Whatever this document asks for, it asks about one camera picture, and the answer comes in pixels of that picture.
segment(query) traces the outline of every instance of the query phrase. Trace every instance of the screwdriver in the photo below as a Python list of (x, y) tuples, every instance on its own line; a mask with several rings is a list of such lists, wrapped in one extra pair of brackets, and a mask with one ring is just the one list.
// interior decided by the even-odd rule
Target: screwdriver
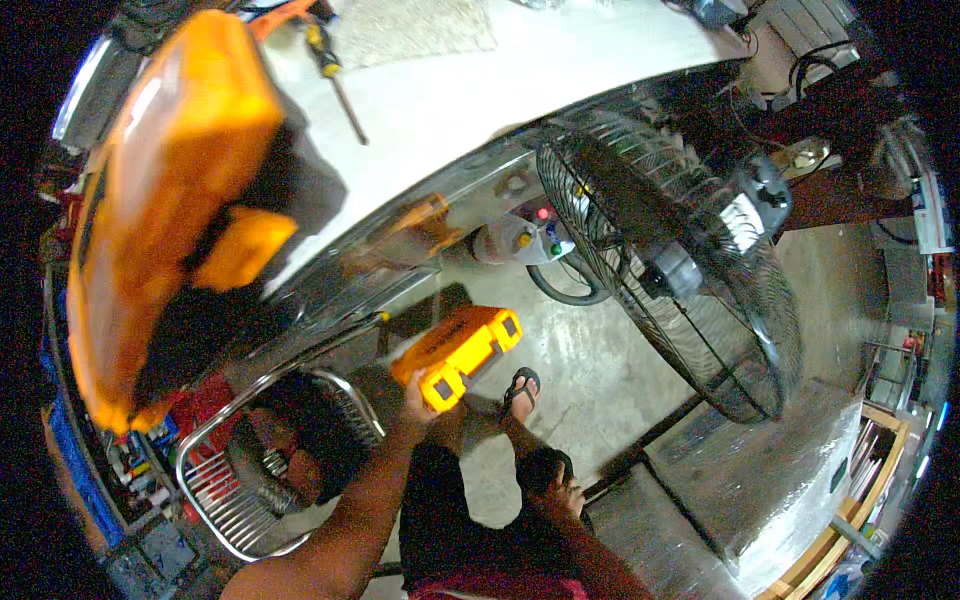
[(368, 145), (370, 140), (367, 139), (363, 130), (360, 129), (360, 122), (357, 120), (357, 115), (353, 112), (353, 107), (350, 105), (347, 94), (340, 85), (340, 80), (337, 79), (337, 73), (340, 71), (340, 60), (337, 59), (337, 55), (333, 54), (333, 44), (330, 41), (330, 34), (323, 25), (316, 22), (310, 23), (306, 27), (306, 41), (310, 46), (310, 50), (313, 51), (314, 57), (317, 59), (321, 74), (333, 83), (333, 91), (336, 92), (337, 100), (340, 101), (340, 106), (344, 108), (347, 119), (349, 119), (353, 131), (357, 134), (357, 139), (359, 139), (360, 143), (364, 146)]

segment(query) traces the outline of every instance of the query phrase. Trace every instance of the wooden frame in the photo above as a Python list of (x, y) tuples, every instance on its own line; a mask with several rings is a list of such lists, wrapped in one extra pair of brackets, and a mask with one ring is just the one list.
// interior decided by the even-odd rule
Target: wooden frame
[[(887, 483), (897, 469), (900, 456), (903, 454), (903, 445), (910, 433), (910, 423), (895, 419), (889, 413), (864, 404), (860, 415), (872, 420), (880, 427), (889, 429), (896, 434), (890, 453), (883, 459), (883, 466), (876, 476), (863, 502), (858, 502), (847, 496), (840, 504), (836, 515), (847, 521), (854, 529), (860, 529), (873, 511), (876, 501), (883, 493)], [(833, 570), (840, 561), (844, 552), (850, 546), (850, 541), (840, 535), (832, 527), (817, 537), (807, 548), (806, 552), (768, 589), (763, 591), (755, 600), (800, 600), (816, 588)]]

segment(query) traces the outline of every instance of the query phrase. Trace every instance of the sandal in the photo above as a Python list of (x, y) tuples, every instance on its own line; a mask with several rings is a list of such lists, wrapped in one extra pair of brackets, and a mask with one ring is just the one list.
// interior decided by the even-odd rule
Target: sandal
[[(516, 389), (516, 379), (518, 377), (524, 377), (523, 385), (519, 389)], [(504, 417), (510, 414), (510, 409), (514, 405), (514, 398), (526, 394), (530, 398), (531, 409), (537, 408), (537, 401), (534, 399), (533, 395), (530, 394), (530, 391), (527, 389), (527, 383), (533, 379), (534, 383), (537, 384), (537, 392), (542, 392), (543, 388), (540, 386), (540, 376), (537, 375), (537, 372), (529, 367), (520, 367), (514, 373), (514, 378), (510, 380), (510, 388), (503, 393), (503, 401), (500, 405), (500, 412), (497, 416), (498, 420), (503, 420)]]

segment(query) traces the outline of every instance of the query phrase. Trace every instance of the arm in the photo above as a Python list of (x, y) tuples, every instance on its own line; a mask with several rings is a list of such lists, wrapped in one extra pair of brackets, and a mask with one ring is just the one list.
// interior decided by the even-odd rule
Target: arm
[(556, 480), (541, 496), (529, 496), (533, 506), (553, 523), (566, 540), (570, 558), (580, 570), (580, 583), (591, 598), (652, 599), (653, 595), (634, 572), (592, 536), (580, 520), (584, 509), (584, 493), (577, 480), (564, 484), (564, 465), (560, 464)]
[(436, 417), (420, 395), (421, 376), (411, 377), (399, 418), (344, 489), (330, 518), (290, 554), (244, 567), (222, 599), (325, 600), (363, 593), (394, 529), (414, 446)]

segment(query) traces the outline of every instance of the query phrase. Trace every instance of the hand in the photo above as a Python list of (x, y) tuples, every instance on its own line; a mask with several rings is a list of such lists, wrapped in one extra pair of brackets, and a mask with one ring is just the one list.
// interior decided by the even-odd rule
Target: hand
[(420, 380), (425, 372), (426, 369), (418, 369), (410, 376), (407, 389), (403, 393), (403, 407), (400, 409), (400, 420), (403, 422), (425, 426), (440, 414), (426, 403), (420, 393)]
[(546, 493), (530, 494), (534, 506), (554, 523), (570, 520), (579, 522), (580, 513), (583, 512), (584, 504), (587, 503), (584, 489), (577, 485), (575, 477), (570, 477), (569, 481), (564, 483), (565, 472), (566, 467), (563, 463), (559, 463), (557, 476), (550, 482)]

